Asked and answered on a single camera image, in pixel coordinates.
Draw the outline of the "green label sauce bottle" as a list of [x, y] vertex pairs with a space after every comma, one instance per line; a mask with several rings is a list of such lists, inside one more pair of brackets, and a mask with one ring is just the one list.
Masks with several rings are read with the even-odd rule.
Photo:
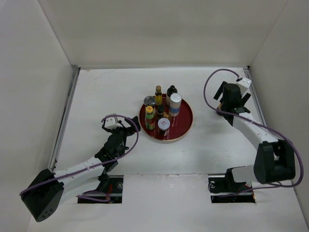
[[145, 107], [145, 125], [148, 130], [155, 129], [155, 113], [152, 106]]

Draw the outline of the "small black label spice bottle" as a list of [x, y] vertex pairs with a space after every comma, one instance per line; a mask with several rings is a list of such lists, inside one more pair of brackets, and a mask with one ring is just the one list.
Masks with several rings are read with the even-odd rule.
[[157, 105], [156, 116], [158, 120], [164, 117], [164, 112], [165, 112], [164, 105], [163, 104]]

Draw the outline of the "small yellow label bottle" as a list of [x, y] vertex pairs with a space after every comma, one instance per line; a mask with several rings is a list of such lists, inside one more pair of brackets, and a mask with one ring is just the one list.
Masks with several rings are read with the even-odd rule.
[[155, 104], [159, 106], [162, 104], [162, 89], [161, 86], [155, 87]]

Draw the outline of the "blue label granule bottle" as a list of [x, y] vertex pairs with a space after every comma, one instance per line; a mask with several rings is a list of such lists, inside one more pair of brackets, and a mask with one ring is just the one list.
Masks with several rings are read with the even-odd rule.
[[182, 97], [180, 94], [178, 93], [171, 94], [169, 100], [169, 115], [171, 117], [178, 116], [180, 112], [181, 103], [182, 103]]

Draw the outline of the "black cap clear bottle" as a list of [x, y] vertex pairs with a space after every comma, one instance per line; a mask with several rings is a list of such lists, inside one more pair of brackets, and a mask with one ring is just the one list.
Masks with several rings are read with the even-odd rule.
[[167, 93], [166, 93], [166, 104], [169, 106], [170, 103], [170, 97], [173, 93], [178, 93], [178, 90], [176, 89], [176, 87], [174, 85], [171, 85], [168, 89], [167, 89]]

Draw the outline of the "red cap sauce jar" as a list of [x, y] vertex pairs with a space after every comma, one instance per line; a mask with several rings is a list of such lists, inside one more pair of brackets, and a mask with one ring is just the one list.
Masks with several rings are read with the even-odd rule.
[[216, 111], [217, 115], [219, 115], [219, 116], [223, 116], [223, 114], [220, 113], [220, 111], [221, 111], [221, 106], [222, 106], [222, 104], [219, 103], [219, 105], [218, 105], [218, 107], [217, 107], [217, 111]]

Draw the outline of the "white lid small jar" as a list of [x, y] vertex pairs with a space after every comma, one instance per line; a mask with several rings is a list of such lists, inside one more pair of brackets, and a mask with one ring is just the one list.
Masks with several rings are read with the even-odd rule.
[[167, 136], [170, 129], [170, 120], [167, 118], [161, 118], [158, 120], [158, 130], [161, 136]]

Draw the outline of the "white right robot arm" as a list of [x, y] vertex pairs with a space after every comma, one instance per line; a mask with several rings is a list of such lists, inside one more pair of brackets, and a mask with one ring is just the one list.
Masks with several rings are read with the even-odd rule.
[[294, 150], [286, 140], [281, 140], [267, 129], [259, 127], [250, 110], [245, 107], [250, 94], [242, 94], [240, 84], [223, 81], [214, 95], [220, 100], [218, 110], [228, 123], [240, 131], [256, 149], [253, 165], [232, 168], [224, 179], [224, 186], [235, 191], [249, 178], [261, 184], [295, 178]]

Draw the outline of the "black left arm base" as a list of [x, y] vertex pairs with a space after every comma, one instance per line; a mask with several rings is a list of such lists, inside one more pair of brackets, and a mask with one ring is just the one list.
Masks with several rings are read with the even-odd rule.
[[124, 176], [105, 175], [95, 190], [78, 197], [78, 204], [120, 204], [123, 199]]

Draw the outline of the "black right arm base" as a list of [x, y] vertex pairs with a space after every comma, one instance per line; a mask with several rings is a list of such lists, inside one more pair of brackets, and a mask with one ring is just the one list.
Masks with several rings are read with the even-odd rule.
[[212, 203], [255, 203], [251, 182], [236, 182], [232, 168], [225, 174], [208, 175], [208, 190]]

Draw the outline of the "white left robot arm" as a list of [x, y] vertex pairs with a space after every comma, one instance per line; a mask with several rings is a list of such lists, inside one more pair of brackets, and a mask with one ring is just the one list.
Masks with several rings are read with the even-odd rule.
[[137, 116], [123, 117], [129, 127], [125, 127], [118, 120], [119, 117], [120, 115], [113, 114], [102, 119], [102, 128], [110, 136], [92, 158], [61, 171], [44, 169], [20, 193], [22, 202], [36, 222], [48, 219], [59, 205], [71, 197], [86, 198], [89, 192], [102, 193], [107, 190], [108, 172], [133, 149], [126, 145], [127, 137], [138, 136], [140, 132]]

